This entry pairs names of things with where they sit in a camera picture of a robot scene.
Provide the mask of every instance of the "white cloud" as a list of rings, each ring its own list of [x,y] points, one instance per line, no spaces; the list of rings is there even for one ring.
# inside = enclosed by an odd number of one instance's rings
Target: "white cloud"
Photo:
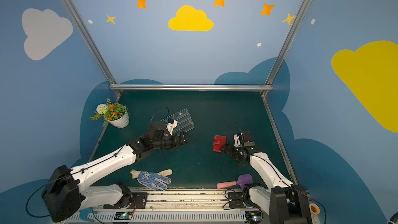
[[[22,14],[22,27],[27,35],[23,48],[35,61],[46,57],[73,32],[72,23],[67,18],[48,9],[26,9]]]

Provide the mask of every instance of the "yellow star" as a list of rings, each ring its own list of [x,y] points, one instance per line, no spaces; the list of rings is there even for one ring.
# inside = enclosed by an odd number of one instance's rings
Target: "yellow star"
[[[113,24],[115,24],[115,22],[113,21],[115,19],[115,17],[110,17],[110,16],[108,16],[108,14],[106,16],[108,17],[107,22],[112,22]]]
[[[144,8],[144,9],[146,9],[147,7],[145,6],[145,2],[146,2],[147,0],[137,0],[137,2],[138,2],[138,6],[137,6],[137,9],[138,8]]]
[[[292,19],[293,18],[295,18],[296,16],[291,16],[290,15],[290,12],[289,13],[287,13],[287,18],[285,19],[285,20],[283,20],[282,22],[288,22],[289,23],[289,25],[291,24],[291,21],[292,21]]]
[[[264,4],[264,9],[263,9],[263,11],[260,13],[260,16],[261,15],[264,15],[264,14],[267,14],[268,16],[271,14],[271,10],[272,10],[272,8],[274,7],[275,5],[267,5],[267,4]]]
[[[216,2],[214,3],[213,6],[221,5],[222,7],[224,7],[224,1],[225,1],[225,0],[216,0]]]

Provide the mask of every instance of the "potted plant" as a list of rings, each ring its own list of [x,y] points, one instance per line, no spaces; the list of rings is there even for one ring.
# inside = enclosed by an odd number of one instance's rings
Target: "potted plant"
[[[97,106],[96,115],[91,117],[91,120],[97,120],[102,116],[104,118],[103,126],[108,121],[117,128],[126,127],[129,123],[127,108],[118,102],[112,103],[110,99],[106,100],[106,104],[99,104]]]

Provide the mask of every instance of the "dark green mat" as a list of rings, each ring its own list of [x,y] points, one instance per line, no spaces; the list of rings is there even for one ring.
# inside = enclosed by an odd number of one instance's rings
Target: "dark green mat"
[[[130,123],[122,129],[109,125],[93,159],[142,135],[154,111],[162,106],[170,109],[169,115],[187,108],[195,128],[188,132],[186,145],[174,151],[160,151],[165,154],[154,151],[146,159],[121,168],[94,185],[105,186],[122,181],[128,186],[142,186],[131,178],[132,169],[149,172],[172,169],[169,187],[215,188],[216,183],[236,181],[239,175],[248,173],[254,182],[264,184],[249,164],[240,167],[232,158],[212,150],[215,135],[227,136],[227,141],[234,141],[233,135],[239,132],[235,121],[246,131],[251,131],[256,146],[262,147],[273,164],[289,178],[258,92],[124,91],[119,102],[128,108]],[[163,119],[166,113],[165,108],[160,109],[154,120]]]

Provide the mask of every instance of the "pink brush handle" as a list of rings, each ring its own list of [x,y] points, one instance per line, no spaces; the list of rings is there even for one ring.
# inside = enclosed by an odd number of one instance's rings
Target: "pink brush handle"
[[[236,182],[217,183],[217,188],[223,189],[223,188],[234,186],[234,185],[236,185]]]

